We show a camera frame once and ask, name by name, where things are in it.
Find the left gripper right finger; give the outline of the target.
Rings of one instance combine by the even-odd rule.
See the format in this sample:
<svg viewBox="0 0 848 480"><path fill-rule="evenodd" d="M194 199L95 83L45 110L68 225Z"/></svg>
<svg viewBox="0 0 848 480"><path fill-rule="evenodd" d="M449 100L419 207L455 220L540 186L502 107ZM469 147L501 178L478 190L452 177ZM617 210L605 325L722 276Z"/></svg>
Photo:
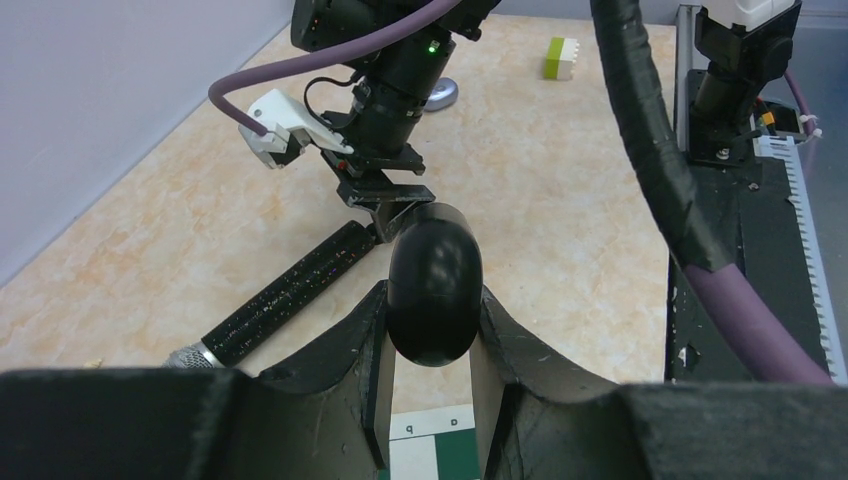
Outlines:
<svg viewBox="0 0 848 480"><path fill-rule="evenodd" d="M470 350L486 479L843 479L847 391L618 384L544 343L490 292Z"/></svg>

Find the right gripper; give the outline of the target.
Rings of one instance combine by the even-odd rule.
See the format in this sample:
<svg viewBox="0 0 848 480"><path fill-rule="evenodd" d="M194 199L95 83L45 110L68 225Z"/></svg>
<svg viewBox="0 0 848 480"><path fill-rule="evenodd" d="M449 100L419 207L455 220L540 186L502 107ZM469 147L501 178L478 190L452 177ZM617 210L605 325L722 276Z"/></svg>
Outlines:
<svg viewBox="0 0 848 480"><path fill-rule="evenodd" d="M416 121L374 112L326 112L322 118L354 148L350 154L321 151L339 180L338 195L369 213L379 243L391 242L414 208L435 200L427 187L396 184L387 176L389 170L424 173L422 156L408 143Z"/></svg>

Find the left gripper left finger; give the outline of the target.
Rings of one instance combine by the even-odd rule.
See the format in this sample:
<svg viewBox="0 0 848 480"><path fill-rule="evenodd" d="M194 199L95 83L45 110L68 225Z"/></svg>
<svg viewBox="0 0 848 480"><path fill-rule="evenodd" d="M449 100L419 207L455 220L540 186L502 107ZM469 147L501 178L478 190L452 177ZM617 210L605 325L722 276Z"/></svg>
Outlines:
<svg viewBox="0 0 848 480"><path fill-rule="evenodd" d="M386 285L257 376L234 368L1 377L5 479L375 479L389 463Z"/></svg>

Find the black earbud case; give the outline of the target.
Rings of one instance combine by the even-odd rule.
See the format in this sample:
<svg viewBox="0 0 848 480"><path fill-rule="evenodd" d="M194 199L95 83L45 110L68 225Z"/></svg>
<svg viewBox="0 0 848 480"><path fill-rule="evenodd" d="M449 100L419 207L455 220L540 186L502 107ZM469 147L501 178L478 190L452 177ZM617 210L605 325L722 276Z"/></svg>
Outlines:
<svg viewBox="0 0 848 480"><path fill-rule="evenodd" d="M387 285L387 330L396 350L424 367L446 366L473 343L484 286L480 248L455 207L428 203L397 237Z"/></svg>

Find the lavender earbud charging case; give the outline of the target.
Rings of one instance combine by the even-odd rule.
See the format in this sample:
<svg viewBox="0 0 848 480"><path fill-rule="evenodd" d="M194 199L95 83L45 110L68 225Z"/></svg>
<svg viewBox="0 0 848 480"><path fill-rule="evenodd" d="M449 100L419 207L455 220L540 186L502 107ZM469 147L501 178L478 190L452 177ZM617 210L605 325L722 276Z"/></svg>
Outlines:
<svg viewBox="0 0 848 480"><path fill-rule="evenodd" d="M428 100L424 106L425 112L437 112L444 110L456 103L459 97L459 86L456 81L448 77L437 80Z"/></svg>

